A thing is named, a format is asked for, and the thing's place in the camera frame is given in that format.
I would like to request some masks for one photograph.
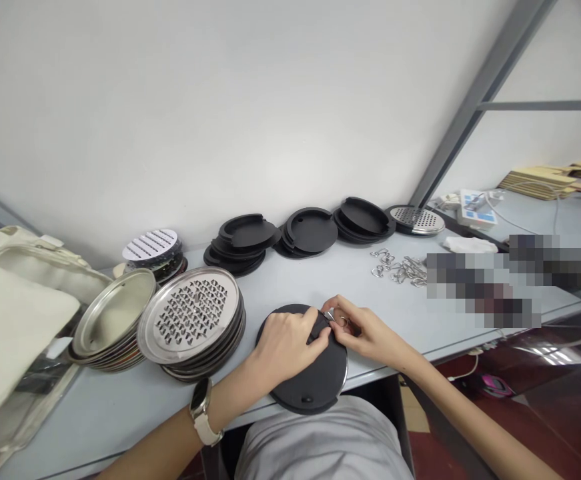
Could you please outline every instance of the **white wall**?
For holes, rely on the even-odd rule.
[[[495,101],[581,99],[581,0],[559,0]],[[487,112],[437,188],[496,187],[516,167],[581,160],[581,112]]]
[[[513,4],[0,0],[0,200],[97,267],[406,202]]]

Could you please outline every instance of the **white watch strap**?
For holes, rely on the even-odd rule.
[[[214,447],[219,440],[223,437],[223,430],[218,434],[212,431],[210,428],[210,423],[208,422],[208,415],[202,413],[197,418],[195,418],[195,430],[203,442],[204,445],[209,445]]]

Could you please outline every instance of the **white table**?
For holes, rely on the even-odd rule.
[[[499,338],[499,331],[477,328],[474,320],[430,313],[428,303],[432,300],[426,299],[426,289],[371,275],[378,262],[369,252],[387,247],[398,259],[404,255],[424,258],[427,253],[445,252],[440,244],[447,235],[453,234],[445,231],[432,238],[395,234],[380,246],[369,247],[338,241],[318,257],[303,260],[285,259],[270,249],[256,272],[238,279],[247,326],[237,351],[213,380],[226,376],[251,352],[261,322],[274,309],[289,303],[321,307],[337,293],[357,305],[371,307],[431,361]],[[203,265],[202,255],[203,249],[186,254],[190,268]],[[538,295],[542,321],[581,310],[581,300],[557,288],[539,289]],[[518,330],[506,329],[505,333]],[[348,364],[344,390],[394,373],[354,352],[349,352]],[[186,405],[192,391],[192,385],[178,383],[149,361],[115,375],[83,369],[30,445],[0,470],[0,480],[69,480],[96,473]],[[231,427],[279,410],[272,398],[266,397]]]

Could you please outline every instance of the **pile of metal clips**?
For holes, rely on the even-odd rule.
[[[378,257],[381,262],[370,271],[375,277],[382,278],[384,274],[388,274],[390,279],[397,283],[403,283],[408,278],[410,279],[410,285],[414,285],[417,288],[424,288],[428,284],[426,268],[419,260],[405,256],[402,261],[395,262],[394,255],[390,255],[387,248],[370,252],[370,255]]]

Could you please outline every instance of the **stainless steel grater lid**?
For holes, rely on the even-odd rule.
[[[145,308],[137,328],[139,349],[163,365],[198,355],[228,328],[238,303],[237,281],[224,269],[204,267],[179,275]]]
[[[436,213],[412,207],[410,205],[395,205],[386,210],[397,223],[398,231],[408,230],[413,235],[435,235],[444,228],[446,223]]]

